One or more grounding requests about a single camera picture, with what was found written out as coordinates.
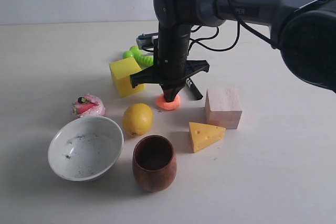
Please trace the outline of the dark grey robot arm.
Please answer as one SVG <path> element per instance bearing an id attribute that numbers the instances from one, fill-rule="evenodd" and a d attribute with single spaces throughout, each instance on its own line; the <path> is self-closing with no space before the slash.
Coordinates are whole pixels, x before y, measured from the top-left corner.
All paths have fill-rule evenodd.
<path id="1" fill-rule="evenodd" d="M 187 78 L 209 70 L 207 61 L 187 59 L 192 27 L 234 20 L 247 30 L 252 24 L 267 26 L 269 37 L 259 38 L 280 50 L 297 78 L 335 90 L 335 0 L 153 0 L 153 5 L 156 39 L 139 39 L 154 49 L 154 63 L 130 75 L 133 87 L 159 84 L 165 100 L 173 101 Z"/>

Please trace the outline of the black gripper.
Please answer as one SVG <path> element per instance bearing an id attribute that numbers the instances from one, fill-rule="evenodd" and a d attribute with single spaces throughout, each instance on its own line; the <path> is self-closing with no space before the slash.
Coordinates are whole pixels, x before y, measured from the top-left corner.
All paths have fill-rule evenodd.
<path id="1" fill-rule="evenodd" d="M 165 28 L 159 24 L 158 38 L 154 41 L 153 65 L 130 75 L 133 88 L 144 83 L 159 84 L 165 101 L 171 102 L 185 87 L 187 78 L 209 71 L 206 60 L 187 60 L 191 28 L 191 25 Z"/>

